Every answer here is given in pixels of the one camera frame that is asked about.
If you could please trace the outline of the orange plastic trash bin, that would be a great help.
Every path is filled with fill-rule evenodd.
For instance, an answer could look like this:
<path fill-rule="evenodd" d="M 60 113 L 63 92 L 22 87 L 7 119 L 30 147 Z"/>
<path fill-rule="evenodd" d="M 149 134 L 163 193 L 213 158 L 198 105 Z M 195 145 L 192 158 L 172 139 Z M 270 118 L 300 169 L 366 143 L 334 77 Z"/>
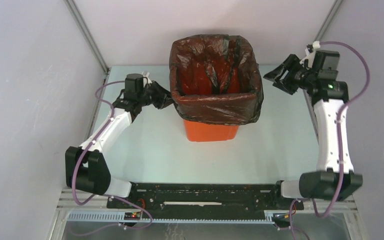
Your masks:
<path fill-rule="evenodd" d="M 186 137 L 191 142 L 219 142 L 232 140 L 239 130 L 238 125 L 206 124 L 183 120 Z"/>

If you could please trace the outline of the black plastic trash bag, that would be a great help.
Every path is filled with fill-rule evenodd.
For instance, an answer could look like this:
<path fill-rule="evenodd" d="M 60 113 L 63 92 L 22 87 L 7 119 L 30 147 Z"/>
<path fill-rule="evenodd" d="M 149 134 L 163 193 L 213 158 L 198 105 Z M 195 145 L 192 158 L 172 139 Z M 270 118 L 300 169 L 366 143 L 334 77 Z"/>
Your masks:
<path fill-rule="evenodd" d="M 240 35 L 197 34 L 174 41 L 170 92 L 187 121 L 241 126 L 260 118 L 264 91 L 259 64 Z"/>

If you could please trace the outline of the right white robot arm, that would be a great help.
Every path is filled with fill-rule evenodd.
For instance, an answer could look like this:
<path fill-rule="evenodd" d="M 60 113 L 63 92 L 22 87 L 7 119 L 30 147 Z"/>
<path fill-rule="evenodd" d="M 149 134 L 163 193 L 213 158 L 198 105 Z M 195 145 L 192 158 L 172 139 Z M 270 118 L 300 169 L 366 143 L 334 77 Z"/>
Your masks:
<path fill-rule="evenodd" d="M 284 209 L 292 198 L 343 201 L 363 185 L 363 176 L 355 173 L 347 139 L 348 85 L 338 81 L 340 54 L 314 50 L 304 59 L 290 54 L 263 77 L 273 86 L 293 95 L 298 89 L 311 99 L 317 124 L 318 160 L 316 170 L 302 173 L 298 180 L 282 181 L 280 190 L 271 194 L 271 204 Z"/>

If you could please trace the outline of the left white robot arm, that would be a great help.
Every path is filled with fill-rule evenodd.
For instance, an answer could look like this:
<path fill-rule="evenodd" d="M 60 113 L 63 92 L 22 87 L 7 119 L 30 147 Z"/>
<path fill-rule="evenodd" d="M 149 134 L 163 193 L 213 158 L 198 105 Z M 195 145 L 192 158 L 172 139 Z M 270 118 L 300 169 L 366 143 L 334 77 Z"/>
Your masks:
<path fill-rule="evenodd" d="M 124 87 L 117 98 L 98 100 L 110 107 L 99 128 L 78 147 L 65 152 L 66 184 L 73 192 L 80 190 L 99 196 L 117 196 L 125 208 L 133 208 L 138 194 L 132 191 L 132 182 L 113 176 L 105 159 L 114 143 L 141 113 L 152 105 L 164 109 L 173 104 L 170 91 L 149 78 L 148 73 L 129 73 L 121 81 Z"/>

